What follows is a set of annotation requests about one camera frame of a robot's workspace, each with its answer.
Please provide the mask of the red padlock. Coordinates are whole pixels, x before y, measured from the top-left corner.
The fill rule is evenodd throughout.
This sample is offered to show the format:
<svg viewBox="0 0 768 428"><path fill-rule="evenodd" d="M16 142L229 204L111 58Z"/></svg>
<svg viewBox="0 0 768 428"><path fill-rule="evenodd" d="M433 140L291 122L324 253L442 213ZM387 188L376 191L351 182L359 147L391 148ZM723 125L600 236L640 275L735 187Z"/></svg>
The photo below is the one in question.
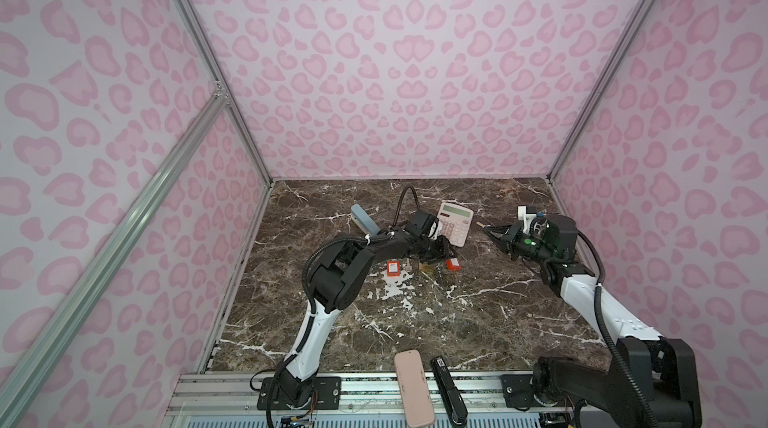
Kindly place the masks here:
<svg viewBox="0 0 768 428"><path fill-rule="evenodd" d="M457 272L461 270L461 265L457 258L449 258L446 260L446 268L449 271Z"/></svg>
<svg viewBox="0 0 768 428"><path fill-rule="evenodd" d="M388 277L399 277L401 275L401 265L398 261L388 261L386 268Z"/></svg>

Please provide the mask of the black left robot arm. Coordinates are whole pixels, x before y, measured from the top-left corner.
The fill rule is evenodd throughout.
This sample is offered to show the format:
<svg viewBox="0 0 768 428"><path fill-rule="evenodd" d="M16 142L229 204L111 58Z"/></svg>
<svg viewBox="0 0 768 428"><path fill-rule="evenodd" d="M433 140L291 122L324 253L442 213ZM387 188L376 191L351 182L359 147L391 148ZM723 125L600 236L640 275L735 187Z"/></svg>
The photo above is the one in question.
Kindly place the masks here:
<svg viewBox="0 0 768 428"><path fill-rule="evenodd" d="M330 332L341 313L358 297L371 269L386 262L415 259L434 265L456 256L449 239L438 232L439 220L424 211L376 234L340 234L308 258L301 274L307 310L296 340L260 389L265 409L280 399L302 409L311 400L313 380Z"/></svg>

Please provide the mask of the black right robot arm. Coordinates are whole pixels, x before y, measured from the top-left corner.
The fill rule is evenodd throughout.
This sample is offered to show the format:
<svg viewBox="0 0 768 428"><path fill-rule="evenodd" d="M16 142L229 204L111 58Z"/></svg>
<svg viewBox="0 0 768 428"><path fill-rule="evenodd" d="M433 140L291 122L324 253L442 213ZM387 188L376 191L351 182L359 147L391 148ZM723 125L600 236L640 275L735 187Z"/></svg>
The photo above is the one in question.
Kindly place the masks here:
<svg viewBox="0 0 768 428"><path fill-rule="evenodd" d="M605 265L573 219L521 208L517 222L482 231L511 260L537 266L543 284L589 324L610 353L606 370L568 357L540 357L531 398L569 398L575 419L592 406L619 427L702 425L693 349L643 322L607 291Z"/></svg>

